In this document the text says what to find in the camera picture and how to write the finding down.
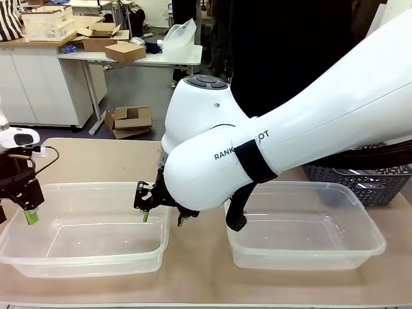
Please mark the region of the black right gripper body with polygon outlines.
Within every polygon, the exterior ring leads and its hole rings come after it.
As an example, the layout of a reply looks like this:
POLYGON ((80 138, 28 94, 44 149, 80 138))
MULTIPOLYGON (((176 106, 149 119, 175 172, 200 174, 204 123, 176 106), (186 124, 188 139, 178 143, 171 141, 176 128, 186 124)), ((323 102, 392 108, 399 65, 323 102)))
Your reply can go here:
POLYGON ((170 195, 164 181, 164 167, 157 170, 156 180, 151 189, 151 209, 158 206, 178 207, 179 204, 170 195))

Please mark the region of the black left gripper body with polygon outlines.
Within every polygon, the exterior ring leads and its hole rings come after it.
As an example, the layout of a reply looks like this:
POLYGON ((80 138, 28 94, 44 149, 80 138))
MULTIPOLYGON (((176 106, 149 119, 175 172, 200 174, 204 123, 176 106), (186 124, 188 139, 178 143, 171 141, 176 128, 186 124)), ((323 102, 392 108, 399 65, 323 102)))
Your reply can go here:
POLYGON ((35 211, 44 202, 35 169, 29 156, 1 154, 1 200, 10 200, 24 211, 35 211))

